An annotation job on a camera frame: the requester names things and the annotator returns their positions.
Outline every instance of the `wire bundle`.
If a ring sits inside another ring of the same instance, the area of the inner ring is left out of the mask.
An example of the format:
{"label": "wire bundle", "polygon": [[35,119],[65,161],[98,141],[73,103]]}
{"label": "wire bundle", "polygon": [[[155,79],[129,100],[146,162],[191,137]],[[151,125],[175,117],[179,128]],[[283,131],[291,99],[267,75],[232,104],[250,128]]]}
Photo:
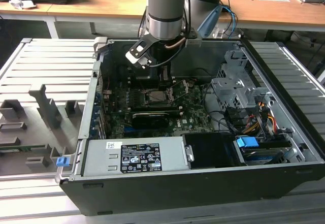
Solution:
{"label": "wire bundle", "polygon": [[231,18],[232,18],[232,19],[230,20],[229,25],[227,26],[227,28],[226,28],[225,31],[224,31],[224,34],[227,35],[225,32],[227,32],[228,29],[230,28],[231,24],[233,24],[233,28],[232,28],[231,33],[230,33],[229,35],[227,35],[227,36],[228,36],[228,39],[230,39],[230,37],[232,36],[233,32],[234,32],[235,29],[236,29],[237,21],[238,21],[238,17],[237,17],[237,15],[236,15],[236,13],[234,13],[232,10],[230,10],[230,7],[228,8],[228,7],[224,6],[224,5],[222,5],[222,7],[223,7],[224,9],[226,9],[226,10],[229,12],[229,14],[230,14],[230,16],[231,16]]}

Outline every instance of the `slotted aluminum surface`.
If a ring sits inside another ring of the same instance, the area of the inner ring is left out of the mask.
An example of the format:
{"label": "slotted aluminum surface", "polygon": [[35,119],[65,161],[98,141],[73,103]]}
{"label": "slotted aluminum surface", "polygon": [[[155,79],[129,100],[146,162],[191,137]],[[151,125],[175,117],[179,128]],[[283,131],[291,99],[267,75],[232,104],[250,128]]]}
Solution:
{"label": "slotted aluminum surface", "polygon": [[[252,45],[325,139],[324,87],[285,47],[264,42],[252,42]],[[265,86],[257,72],[253,74],[260,85]]]}
{"label": "slotted aluminum surface", "polygon": [[93,40],[33,39],[22,48],[0,77],[0,103],[18,99],[37,106],[28,94],[32,84],[43,83],[56,105],[77,100],[84,105],[95,58]]}

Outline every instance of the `wooden desk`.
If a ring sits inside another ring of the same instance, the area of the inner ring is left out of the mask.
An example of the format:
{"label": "wooden desk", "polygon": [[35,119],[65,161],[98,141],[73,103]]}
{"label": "wooden desk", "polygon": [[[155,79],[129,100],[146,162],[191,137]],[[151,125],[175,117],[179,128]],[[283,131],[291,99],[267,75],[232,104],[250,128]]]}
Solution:
{"label": "wooden desk", "polygon": [[[230,5],[238,16],[238,27],[325,31],[324,5],[289,1],[230,0]],[[227,13],[219,19],[220,23],[229,21]]]}
{"label": "wooden desk", "polygon": [[[232,10],[238,16],[237,27],[325,31],[325,6],[290,2],[230,0]],[[71,0],[68,5],[37,4],[31,10],[15,10],[8,3],[0,3],[0,15],[7,19],[46,21],[52,38],[59,35],[55,28],[57,21],[90,22],[95,33],[95,22],[134,24],[139,23],[146,6],[146,0]],[[230,21],[222,13],[218,26],[225,27]]]}
{"label": "wooden desk", "polygon": [[71,0],[68,5],[52,5],[51,16],[141,18],[146,0]]}

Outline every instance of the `table leg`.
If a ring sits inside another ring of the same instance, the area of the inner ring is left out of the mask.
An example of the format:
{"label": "table leg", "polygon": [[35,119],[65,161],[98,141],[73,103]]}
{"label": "table leg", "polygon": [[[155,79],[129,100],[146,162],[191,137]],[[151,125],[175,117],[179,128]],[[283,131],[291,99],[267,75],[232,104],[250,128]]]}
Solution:
{"label": "table leg", "polygon": [[58,39],[59,35],[55,27],[55,22],[54,21],[46,21],[47,27],[50,31],[50,35],[52,39]]}
{"label": "table leg", "polygon": [[93,35],[97,34],[97,32],[96,32],[96,27],[95,27],[95,23],[90,22],[90,30],[91,30],[91,33],[92,33]]}

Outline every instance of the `robotic arm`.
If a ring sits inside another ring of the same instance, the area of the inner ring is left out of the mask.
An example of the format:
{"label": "robotic arm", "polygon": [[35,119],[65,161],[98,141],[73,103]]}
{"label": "robotic arm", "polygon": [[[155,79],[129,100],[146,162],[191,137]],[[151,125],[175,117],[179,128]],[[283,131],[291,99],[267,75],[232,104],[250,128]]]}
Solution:
{"label": "robotic arm", "polygon": [[[193,0],[210,2],[212,9],[217,0]],[[148,0],[147,31],[126,54],[136,67],[160,67],[173,59],[183,47],[187,38],[196,38],[195,33],[182,30],[185,0]]]}

